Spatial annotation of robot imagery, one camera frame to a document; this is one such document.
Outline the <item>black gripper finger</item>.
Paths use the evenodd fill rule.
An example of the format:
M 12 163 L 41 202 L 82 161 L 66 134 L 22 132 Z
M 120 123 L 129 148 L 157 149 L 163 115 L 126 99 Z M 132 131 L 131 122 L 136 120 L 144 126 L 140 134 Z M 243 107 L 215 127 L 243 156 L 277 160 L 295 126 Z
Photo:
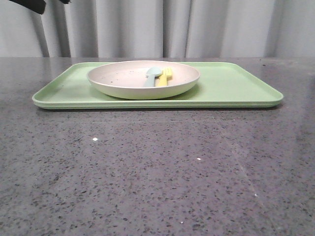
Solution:
M 12 0 L 37 14 L 43 14 L 46 8 L 46 1 L 44 0 Z
M 71 3 L 71 0 L 59 0 L 60 2 L 62 2 L 63 4 L 69 4 Z

